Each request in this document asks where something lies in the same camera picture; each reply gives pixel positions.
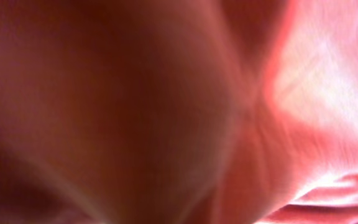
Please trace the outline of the red t-shirt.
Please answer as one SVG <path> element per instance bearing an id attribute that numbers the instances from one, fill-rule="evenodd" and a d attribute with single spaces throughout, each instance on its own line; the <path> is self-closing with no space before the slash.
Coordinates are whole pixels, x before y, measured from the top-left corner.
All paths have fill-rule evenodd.
<path id="1" fill-rule="evenodd" d="M 358 1 L 0 1 L 0 223 L 358 223 Z"/>

